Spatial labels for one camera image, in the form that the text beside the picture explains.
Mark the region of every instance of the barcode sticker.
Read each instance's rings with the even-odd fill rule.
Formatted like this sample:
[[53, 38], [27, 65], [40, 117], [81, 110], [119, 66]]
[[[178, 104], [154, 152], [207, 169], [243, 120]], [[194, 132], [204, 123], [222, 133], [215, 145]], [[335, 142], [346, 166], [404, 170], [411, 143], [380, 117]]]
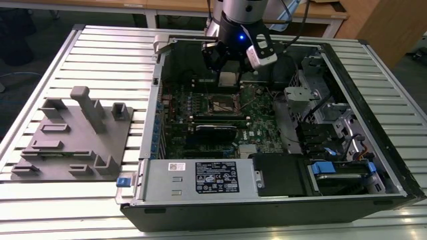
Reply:
[[123, 4], [126, 7], [132, 7], [132, 8], [142, 8], [142, 4]]
[[331, 15], [332, 19], [344, 19], [347, 18], [346, 16], [340, 16], [340, 15]]
[[170, 162], [167, 169], [170, 171], [186, 171], [186, 163], [184, 162]]

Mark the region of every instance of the blue latch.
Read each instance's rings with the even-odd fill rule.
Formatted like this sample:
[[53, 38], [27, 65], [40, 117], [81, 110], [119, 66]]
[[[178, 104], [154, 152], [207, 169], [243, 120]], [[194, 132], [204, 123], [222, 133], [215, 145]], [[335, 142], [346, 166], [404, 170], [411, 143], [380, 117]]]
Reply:
[[375, 167], [374, 162], [368, 162], [367, 167], [368, 167], [368, 170], [371, 171], [371, 173], [376, 172], [376, 167]]
[[334, 174], [336, 173], [335, 167], [331, 161], [318, 161], [311, 165], [314, 174]]
[[132, 179], [130, 177], [119, 177], [115, 186], [118, 188], [130, 188]]

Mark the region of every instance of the sticker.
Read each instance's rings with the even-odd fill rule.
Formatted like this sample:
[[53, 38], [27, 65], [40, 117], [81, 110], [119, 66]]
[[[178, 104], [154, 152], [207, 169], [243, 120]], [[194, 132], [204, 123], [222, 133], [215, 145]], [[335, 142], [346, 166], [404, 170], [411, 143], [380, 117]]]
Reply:
[[186, 171], [186, 163], [184, 162], [170, 162], [167, 169], [170, 171]]
[[123, 4], [126, 7], [132, 7], [132, 8], [142, 8], [142, 4]]
[[264, 49], [264, 48], [267, 48], [267, 42], [266, 41], [260, 41], [259, 43], [258, 43], [258, 46], [259, 46], [259, 48], [260, 49]]
[[195, 191], [199, 194], [239, 193], [236, 162], [196, 162]]
[[346, 16], [340, 16], [340, 15], [331, 15], [332, 19], [344, 19], [347, 18]]

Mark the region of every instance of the metal bracket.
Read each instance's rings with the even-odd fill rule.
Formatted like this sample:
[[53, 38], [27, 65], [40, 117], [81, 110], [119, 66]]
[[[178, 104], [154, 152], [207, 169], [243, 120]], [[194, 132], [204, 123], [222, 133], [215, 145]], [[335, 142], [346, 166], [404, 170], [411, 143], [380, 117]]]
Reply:
[[154, 37], [154, 52], [155, 54], [162, 54], [167, 50], [170, 50], [171, 47], [167, 47], [170, 45], [170, 35], [168, 34], [159, 34]]

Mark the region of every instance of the black cable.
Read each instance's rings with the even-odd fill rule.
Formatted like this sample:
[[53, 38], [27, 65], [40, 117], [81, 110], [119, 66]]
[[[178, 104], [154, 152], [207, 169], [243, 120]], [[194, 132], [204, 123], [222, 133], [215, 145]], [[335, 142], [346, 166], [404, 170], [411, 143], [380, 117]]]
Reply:
[[351, 136], [350, 140], [348, 140], [348, 143], [347, 143], [344, 152], [342, 153], [342, 159], [340, 159], [342, 162], [346, 162], [346, 158], [347, 158], [347, 153], [348, 153], [350, 146], [352, 145], [352, 141], [354, 141], [354, 139], [355, 139], [358, 136], [360, 136], [360, 133], [355, 133], [355, 134]]
[[207, 11], [208, 11], [208, 20], [212, 20], [211, 0], [207, 0]]
[[287, 13], [287, 15], [288, 15], [288, 20], [287, 20], [287, 22], [288, 22], [288, 21], [292, 22], [292, 15], [291, 15], [288, 6], [287, 6], [287, 4], [286, 4], [286, 0], [282, 0], [282, 4], [283, 4], [283, 7], [284, 7], [284, 11], [286, 11], [286, 13]]
[[288, 46], [291, 46], [291, 45], [298, 41], [298, 39], [300, 38], [300, 36], [302, 36], [302, 34], [303, 34], [304, 24], [306, 24], [307, 15], [308, 15], [310, 3], [311, 3], [311, 0], [307, 0], [304, 17], [302, 18], [302, 22], [300, 22], [300, 27], [299, 27], [298, 34], [296, 34], [295, 38], [284, 45], [284, 48], [287, 48]]
[[332, 97], [332, 92], [328, 92], [327, 96], [322, 98], [320, 102], [318, 105], [310, 110], [304, 118], [302, 119], [303, 122], [306, 122], [307, 118], [318, 111], [318, 109], [326, 104], [327, 100]]

